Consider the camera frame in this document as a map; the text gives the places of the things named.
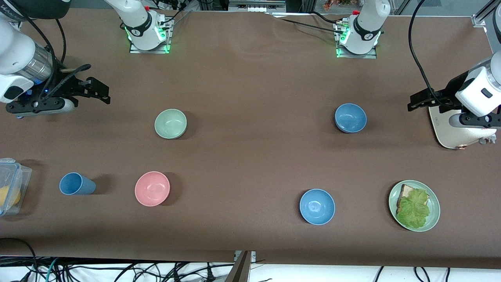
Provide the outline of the orange background items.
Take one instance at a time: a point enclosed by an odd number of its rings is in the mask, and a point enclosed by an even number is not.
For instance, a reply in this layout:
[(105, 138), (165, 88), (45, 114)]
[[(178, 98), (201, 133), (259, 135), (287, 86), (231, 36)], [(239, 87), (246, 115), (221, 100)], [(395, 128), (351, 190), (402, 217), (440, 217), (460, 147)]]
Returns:
[(357, 5), (357, 3), (358, 0), (324, 0), (322, 7), (324, 11), (329, 11), (332, 8)]

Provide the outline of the metal profile bar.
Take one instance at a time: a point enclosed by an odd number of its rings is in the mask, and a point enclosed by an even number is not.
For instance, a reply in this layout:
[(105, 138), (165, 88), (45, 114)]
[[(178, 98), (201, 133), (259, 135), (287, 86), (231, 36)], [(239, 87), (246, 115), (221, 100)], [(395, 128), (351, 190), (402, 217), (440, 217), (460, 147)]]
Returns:
[(256, 262), (256, 252), (237, 250), (234, 260), (235, 263), (224, 282), (249, 282), (249, 272), (251, 264)]

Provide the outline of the brown table cover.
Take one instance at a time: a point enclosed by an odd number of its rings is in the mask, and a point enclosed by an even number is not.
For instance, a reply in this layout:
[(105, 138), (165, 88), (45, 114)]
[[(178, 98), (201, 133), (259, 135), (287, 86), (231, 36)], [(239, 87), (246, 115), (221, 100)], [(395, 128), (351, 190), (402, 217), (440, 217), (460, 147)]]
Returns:
[[(32, 168), (20, 212), (0, 238), (39, 256), (232, 261), (254, 250), (267, 264), (501, 268), (501, 136), (446, 150), (425, 108), (407, 43), (408, 16), (390, 17), (377, 59), (337, 58), (326, 31), (268, 14), (199, 11), (175, 24), (169, 54), (130, 54), (111, 9), (70, 9), (65, 63), (85, 63), (111, 103), (80, 99), (66, 114), (16, 119), (0, 110), (0, 157)], [(333, 115), (360, 106), (366, 127), (342, 132)], [(186, 132), (163, 139), (158, 114), (178, 109)], [(170, 194), (147, 207), (135, 185), (161, 172)], [(90, 195), (64, 195), (77, 172)], [(404, 180), (440, 202), (431, 230), (405, 229), (388, 195)], [(307, 223), (299, 200), (322, 189), (333, 219)]]

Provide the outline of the white cutting board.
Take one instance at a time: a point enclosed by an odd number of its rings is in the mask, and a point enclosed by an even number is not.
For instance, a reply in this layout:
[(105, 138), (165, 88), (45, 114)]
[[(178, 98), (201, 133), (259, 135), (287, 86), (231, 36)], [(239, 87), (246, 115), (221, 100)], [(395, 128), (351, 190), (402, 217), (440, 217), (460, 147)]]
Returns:
[(450, 121), (458, 119), (461, 110), (440, 113), (439, 107), (429, 107), (429, 116), (438, 143), (448, 149), (460, 149), (474, 143), (485, 145), (496, 142), (496, 129), (453, 127)]

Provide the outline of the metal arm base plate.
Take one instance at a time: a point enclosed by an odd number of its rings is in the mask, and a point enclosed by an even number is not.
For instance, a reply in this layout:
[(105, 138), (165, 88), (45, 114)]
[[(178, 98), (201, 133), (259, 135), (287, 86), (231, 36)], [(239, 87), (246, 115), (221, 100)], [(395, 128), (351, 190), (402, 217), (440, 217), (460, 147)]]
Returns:
[(333, 24), (336, 40), (336, 56), (338, 58), (376, 59), (376, 45), (381, 35), (379, 32), (371, 40), (363, 40), (358, 32), (352, 30), (347, 22), (337, 21)]
[(168, 54), (170, 53), (173, 35), (173, 22), (152, 25), (142, 37), (134, 37), (128, 32), (130, 41), (129, 53), (135, 54)]

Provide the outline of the clear plastic container blue lid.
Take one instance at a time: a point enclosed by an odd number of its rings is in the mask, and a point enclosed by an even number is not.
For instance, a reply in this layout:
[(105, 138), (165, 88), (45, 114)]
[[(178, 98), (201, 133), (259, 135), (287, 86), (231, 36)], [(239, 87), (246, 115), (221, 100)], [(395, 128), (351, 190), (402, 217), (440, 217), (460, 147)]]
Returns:
[(10, 187), (10, 193), (20, 192), (20, 201), (10, 209), (0, 208), (0, 217), (16, 215), (20, 211), (23, 199), (30, 182), (32, 169), (17, 163), (15, 159), (3, 158), (0, 159), (0, 188), (4, 186)]

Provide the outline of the green plate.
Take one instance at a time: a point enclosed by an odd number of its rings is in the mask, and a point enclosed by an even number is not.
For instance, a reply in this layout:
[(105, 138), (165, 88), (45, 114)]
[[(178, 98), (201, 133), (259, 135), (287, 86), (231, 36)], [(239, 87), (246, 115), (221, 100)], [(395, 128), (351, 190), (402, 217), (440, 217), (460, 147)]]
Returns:
[[(408, 227), (405, 227), (403, 224), (399, 223), (399, 221), (396, 218), (397, 200), (399, 198), (399, 194), (401, 192), (401, 186), (403, 184), (407, 184), (411, 187), (414, 187), (415, 189), (425, 189), (426, 193), (429, 196), (428, 201), (427, 201), (427, 206), (429, 207), (430, 214), (426, 218), (426, 223), (425, 223), (424, 227), (416, 228), (416, 229), (415, 228), (408, 228)], [(404, 181), (401, 181), (401, 182), (398, 182), (397, 184), (395, 184), (392, 187), (392, 189), (390, 190), (389, 195), (388, 195), (388, 207), (389, 207), (391, 215), (393, 216), (395, 221), (397, 221), (397, 223), (399, 223), (399, 225), (401, 225), (405, 229), (415, 231), (415, 232), (425, 232), (425, 231), (431, 230), (433, 227), (435, 227), (435, 225), (438, 223), (438, 220), (440, 219), (441, 209), (440, 209), (440, 202), (438, 201), (437, 196), (431, 190), (431, 188), (429, 188), (426, 184), (419, 182), (419, 181), (415, 181), (415, 180), (404, 180)]]

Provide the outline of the blue bowl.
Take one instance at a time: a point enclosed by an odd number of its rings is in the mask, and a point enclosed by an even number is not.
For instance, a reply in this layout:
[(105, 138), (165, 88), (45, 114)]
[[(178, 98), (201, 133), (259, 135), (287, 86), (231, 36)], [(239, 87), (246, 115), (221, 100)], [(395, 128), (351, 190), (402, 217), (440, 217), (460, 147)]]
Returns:
[(299, 212), (309, 224), (321, 226), (329, 223), (336, 212), (333, 197), (322, 189), (310, 189), (299, 200)]
[(336, 109), (333, 119), (337, 128), (348, 134), (362, 131), (368, 121), (365, 111), (353, 103), (340, 105)]

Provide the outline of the yellow fruit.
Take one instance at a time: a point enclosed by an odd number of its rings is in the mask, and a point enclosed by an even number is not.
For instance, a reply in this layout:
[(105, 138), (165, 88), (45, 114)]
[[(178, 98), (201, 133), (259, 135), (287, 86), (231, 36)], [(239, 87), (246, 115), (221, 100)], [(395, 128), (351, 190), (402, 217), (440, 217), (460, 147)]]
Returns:
[(9, 196), (8, 194), (10, 193), (10, 187), (9, 186), (4, 186), (0, 188), (0, 208), (3, 208), (5, 210), (10, 209), (12, 206), (15, 206), (18, 204), (20, 201), (20, 192), (12, 192), (11, 195)]

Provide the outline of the blue cup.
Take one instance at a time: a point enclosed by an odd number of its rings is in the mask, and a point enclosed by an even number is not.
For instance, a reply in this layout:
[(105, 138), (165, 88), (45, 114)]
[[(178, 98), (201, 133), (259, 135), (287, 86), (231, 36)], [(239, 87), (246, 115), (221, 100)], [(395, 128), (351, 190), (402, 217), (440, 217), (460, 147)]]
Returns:
[(59, 190), (64, 195), (90, 195), (95, 192), (96, 184), (77, 172), (71, 172), (61, 178)]

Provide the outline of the pink bowl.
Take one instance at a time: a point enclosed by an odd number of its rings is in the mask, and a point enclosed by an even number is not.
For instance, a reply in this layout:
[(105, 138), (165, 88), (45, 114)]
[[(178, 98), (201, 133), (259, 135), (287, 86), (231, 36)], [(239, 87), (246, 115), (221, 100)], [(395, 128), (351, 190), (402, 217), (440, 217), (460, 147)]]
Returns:
[(147, 207), (162, 204), (170, 195), (170, 182), (161, 172), (151, 171), (142, 175), (135, 185), (135, 197)]

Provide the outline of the aluminium frame corner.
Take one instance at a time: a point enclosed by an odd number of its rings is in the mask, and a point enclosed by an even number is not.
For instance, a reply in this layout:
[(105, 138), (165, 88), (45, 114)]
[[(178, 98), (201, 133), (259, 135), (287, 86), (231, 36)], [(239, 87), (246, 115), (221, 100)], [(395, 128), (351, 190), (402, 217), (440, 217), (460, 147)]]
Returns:
[(496, 10), (501, 0), (489, 0), (478, 12), (471, 16), (473, 27), (484, 27), (485, 19)]

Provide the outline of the bread slice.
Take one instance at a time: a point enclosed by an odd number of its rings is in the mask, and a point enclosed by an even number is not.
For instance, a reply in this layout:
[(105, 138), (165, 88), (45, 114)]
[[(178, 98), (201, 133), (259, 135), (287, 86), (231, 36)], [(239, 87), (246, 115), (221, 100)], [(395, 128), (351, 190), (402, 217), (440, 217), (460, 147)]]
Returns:
[(401, 212), (402, 210), (402, 204), (401, 204), (401, 200), (404, 198), (404, 197), (409, 197), (410, 196), (410, 193), (412, 191), (415, 191), (416, 189), (414, 187), (411, 187), (407, 184), (403, 184), (401, 186), (401, 192), (399, 194), (399, 198), (397, 200), (397, 210), (396, 210), (396, 213), (398, 214), (399, 212)]

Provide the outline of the green lettuce leaf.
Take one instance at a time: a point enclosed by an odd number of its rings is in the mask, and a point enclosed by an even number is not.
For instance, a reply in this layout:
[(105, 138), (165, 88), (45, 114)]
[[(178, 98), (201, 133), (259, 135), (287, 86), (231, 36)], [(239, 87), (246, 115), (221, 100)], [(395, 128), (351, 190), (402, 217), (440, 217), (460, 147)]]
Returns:
[(413, 189), (399, 198), (396, 218), (408, 228), (421, 228), (430, 214), (427, 206), (428, 194), (425, 189)]

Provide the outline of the green bowl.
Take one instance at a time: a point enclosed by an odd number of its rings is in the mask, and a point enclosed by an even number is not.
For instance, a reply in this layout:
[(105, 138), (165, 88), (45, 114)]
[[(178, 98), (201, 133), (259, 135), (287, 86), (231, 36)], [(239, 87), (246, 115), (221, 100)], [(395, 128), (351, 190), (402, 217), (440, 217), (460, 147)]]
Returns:
[(186, 132), (186, 115), (178, 109), (164, 110), (156, 117), (154, 128), (163, 139), (177, 139)]

